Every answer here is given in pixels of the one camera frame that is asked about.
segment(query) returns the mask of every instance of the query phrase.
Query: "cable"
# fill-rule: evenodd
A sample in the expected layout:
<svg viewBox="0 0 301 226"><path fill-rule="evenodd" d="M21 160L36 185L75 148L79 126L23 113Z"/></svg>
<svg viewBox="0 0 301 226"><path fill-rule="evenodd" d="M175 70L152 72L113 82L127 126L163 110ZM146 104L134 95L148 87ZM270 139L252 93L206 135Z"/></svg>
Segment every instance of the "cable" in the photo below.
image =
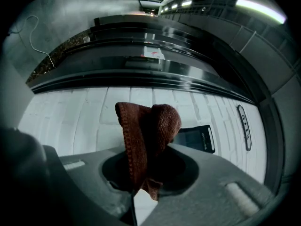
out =
<svg viewBox="0 0 301 226"><path fill-rule="evenodd" d="M30 15L30 16L28 16L28 17L25 19L25 21L24 21L24 23L23 23L23 26L21 27L20 31L16 31L16 32L15 32L15 31L10 31L9 34L11 34L11 33L20 33L20 32L23 30L23 28L24 28L24 26L25 26L25 23L26 23L27 19L29 19L29 18L31 18L31 17L35 17L35 18L37 19L37 23L36 23L36 25L34 26L33 30L32 30L32 31L30 32L30 34L29 34L29 43L30 43L30 45L31 45L31 47L32 47L33 50L35 50L35 51L37 51L37 52L40 52L40 53L42 53L42 54L48 55L48 57L49 57L49 59L50 59L50 62L52 63L53 67L55 68L55 65L53 64L50 55L49 55L48 53L46 53L46 52L43 52L43 51L41 51L41 50L38 50L38 49L34 48L33 45L32 45L32 32L37 28L37 26L38 26L38 24L39 24L39 18L38 18L37 16L35 16L35 15Z"/></svg>

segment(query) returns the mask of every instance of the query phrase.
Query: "brown cloth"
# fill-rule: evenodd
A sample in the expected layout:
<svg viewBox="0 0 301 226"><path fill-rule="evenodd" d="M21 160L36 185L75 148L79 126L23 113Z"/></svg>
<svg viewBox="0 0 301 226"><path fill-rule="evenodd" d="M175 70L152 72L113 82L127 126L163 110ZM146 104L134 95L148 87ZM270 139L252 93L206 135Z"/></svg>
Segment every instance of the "brown cloth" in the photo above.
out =
<svg viewBox="0 0 301 226"><path fill-rule="evenodd" d="M115 104L115 110L123 129L134 193L142 188L157 200L158 190L163 183L156 177L157 169L149 170L149 167L156 164L166 145L178 133L180 116L170 105L153 105L149 108L119 102Z"/></svg>

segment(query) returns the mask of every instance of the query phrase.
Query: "ceiling light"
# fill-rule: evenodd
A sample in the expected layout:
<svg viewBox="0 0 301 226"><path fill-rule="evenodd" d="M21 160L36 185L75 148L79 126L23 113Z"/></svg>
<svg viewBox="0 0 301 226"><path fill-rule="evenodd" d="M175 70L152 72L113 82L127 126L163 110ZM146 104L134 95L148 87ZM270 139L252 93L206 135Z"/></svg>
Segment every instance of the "ceiling light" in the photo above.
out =
<svg viewBox="0 0 301 226"><path fill-rule="evenodd" d="M182 3L182 6L187 6L187 5L190 5L191 3L192 3L192 1L184 2L184 3Z"/></svg>
<svg viewBox="0 0 301 226"><path fill-rule="evenodd" d="M258 12L261 12L267 16L274 18L281 24L283 24L286 20L286 18L284 16L282 16L281 14L279 14L278 12L276 12L264 5L258 4L256 2L252 2L252 1L248 1L248 0L237 0L236 5L242 6L245 8L250 8L250 9L256 10Z"/></svg>

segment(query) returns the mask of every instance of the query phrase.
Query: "white tiled wall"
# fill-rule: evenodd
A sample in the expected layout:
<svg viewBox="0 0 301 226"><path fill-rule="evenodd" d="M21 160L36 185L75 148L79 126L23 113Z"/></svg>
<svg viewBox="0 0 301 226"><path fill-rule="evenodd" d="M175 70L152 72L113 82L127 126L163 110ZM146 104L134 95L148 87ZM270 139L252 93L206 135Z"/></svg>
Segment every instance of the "white tiled wall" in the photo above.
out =
<svg viewBox="0 0 301 226"><path fill-rule="evenodd" d="M88 153L123 145L115 113L117 102L144 106L170 104L182 127L210 125L215 154L231 161L263 183L266 171L264 128L256 106L219 96L142 88L90 88L38 94L30 102L19 129L53 146L59 156ZM242 105L251 131L246 151L236 107Z"/></svg>

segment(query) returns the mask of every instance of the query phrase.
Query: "white cable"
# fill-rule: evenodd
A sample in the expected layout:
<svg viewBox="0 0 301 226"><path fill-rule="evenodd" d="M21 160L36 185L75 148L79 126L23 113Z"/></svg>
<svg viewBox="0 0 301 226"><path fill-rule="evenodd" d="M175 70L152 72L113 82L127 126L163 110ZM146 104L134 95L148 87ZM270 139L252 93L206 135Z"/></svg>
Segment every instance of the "white cable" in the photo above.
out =
<svg viewBox="0 0 301 226"><path fill-rule="evenodd" d="M38 26L38 24L39 24L39 18L38 18L37 16L35 16L35 15L30 15L30 16L28 16L28 17L25 19L25 21L24 21L24 23L23 23L23 26L21 27L20 31L16 31L16 32L15 32L15 31L10 31L10 33L20 33L20 32L23 30L23 28L24 28L24 26L25 26L25 23L26 23L27 19L29 19L29 18L31 18L31 17L35 17L35 18L37 19L37 23L36 23L36 25L34 26L33 30L32 30L32 31L30 32L30 34L29 34L29 43L30 43L30 45L31 45L31 47L32 47L33 50L48 55L48 57L49 57L49 59L50 59L50 62L52 63L53 67L55 68L55 65L53 64L50 55L49 55L48 53L46 53L46 52L43 52L43 51L41 51L41 50L38 50L38 49L34 48L33 45L32 45L32 32L37 28L37 26Z"/></svg>

